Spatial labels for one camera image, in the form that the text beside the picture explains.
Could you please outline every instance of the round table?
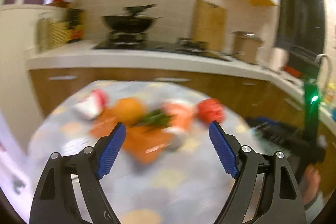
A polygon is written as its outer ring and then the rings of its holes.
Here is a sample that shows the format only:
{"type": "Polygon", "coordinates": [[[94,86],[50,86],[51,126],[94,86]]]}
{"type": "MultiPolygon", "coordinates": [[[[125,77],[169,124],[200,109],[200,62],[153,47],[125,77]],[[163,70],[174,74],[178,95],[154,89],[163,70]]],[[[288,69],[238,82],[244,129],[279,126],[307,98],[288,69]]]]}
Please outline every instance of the round table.
{"type": "MultiPolygon", "coordinates": [[[[197,104],[209,97],[186,87],[158,82],[96,81],[69,97],[49,115],[32,137],[28,153],[30,176],[36,187],[41,172],[51,155],[72,155],[97,139],[88,134],[93,121],[83,120],[72,106],[91,90],[102,88],[110,104],[125,97],[138,97],[149,110],[156,109],[167,99],[183,99],[197,104]]],[[[273,154],[277,147],[251,130],[244,120],[226,108],[224,131],[236,136],[243,145],[258,153],[273,154]]],[[[245,221],[253,217],[261,189],[258,175],[255,192],[245,221]]],[[[207,127],[195,119],[184,144],[174,152],[165,151],[150,165],[139,165],[121,150],[110,174],[100,180],[114,212],[122,224],[205,224],[213,223],[220,213],[234,184],[226,174],[210,141],[207,127]]],[[[82,218],[91,221],[78,180],[73,178],[82,218]]]]}

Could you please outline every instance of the gas stove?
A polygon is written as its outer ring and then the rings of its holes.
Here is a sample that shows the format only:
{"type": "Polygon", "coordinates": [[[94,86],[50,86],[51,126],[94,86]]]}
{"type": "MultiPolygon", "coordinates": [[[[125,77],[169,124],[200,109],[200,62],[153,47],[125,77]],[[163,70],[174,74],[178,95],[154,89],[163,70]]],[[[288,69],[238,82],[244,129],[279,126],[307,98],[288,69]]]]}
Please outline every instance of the gas stove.
{"type": "Polygon", "coordinates": [[[146,40],[146,34],[117,34],[110,33],[107,40],[98,44],[94,50],[143,50],[155,52],[171,52],[219,59],[231,60],[219,52],[207,51],[206,42],[192,42],[188,38],[179,38],[177,43],[146,40]]]}

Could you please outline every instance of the hand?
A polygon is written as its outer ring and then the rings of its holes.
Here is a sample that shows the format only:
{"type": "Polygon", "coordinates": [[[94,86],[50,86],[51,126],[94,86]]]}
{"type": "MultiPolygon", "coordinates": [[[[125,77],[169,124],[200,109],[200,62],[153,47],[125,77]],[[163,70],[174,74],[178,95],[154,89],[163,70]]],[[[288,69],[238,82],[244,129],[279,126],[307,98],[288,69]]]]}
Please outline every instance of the hand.
{"type": "Polygon", "coordinates": [[[306,205],[311,202],[317,195],[320,186],[320,174],[317,169],[309,165],[305,172],[304,177],[307,180],[307,189],[302,195],[303,203],[306,205]]]}

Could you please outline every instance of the container lid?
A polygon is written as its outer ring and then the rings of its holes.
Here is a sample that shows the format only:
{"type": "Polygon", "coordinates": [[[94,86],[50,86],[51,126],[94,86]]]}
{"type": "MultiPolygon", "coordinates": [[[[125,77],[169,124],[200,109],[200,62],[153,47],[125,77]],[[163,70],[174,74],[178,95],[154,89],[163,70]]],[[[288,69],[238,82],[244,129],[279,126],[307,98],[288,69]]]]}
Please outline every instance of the container lid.
{"type": "Polygon", "coordinates": [[[259,37],[257,37],[254,33],[251,33],[251,32],[238,31],[238,32],[233,32],[233,33],[235,33],[236,35],[239,35],[241,37],[246,37],[246,38],[249,38],[249,39],[259,41],[260,43],[264,43],[263,40],[261,40],[259,37]]]}

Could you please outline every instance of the cutting board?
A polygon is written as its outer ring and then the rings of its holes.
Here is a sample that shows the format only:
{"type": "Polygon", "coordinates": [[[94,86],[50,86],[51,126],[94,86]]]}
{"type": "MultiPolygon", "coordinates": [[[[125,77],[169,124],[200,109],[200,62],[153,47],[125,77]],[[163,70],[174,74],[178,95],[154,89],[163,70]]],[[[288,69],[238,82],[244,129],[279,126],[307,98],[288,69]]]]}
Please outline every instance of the cutting board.
{"type": "Polygon", "coordinates": [[[208,43],[208,50],[222,51],[226,9],[203,0],[196,0],[192,28],[192,40],[208,43]]]}

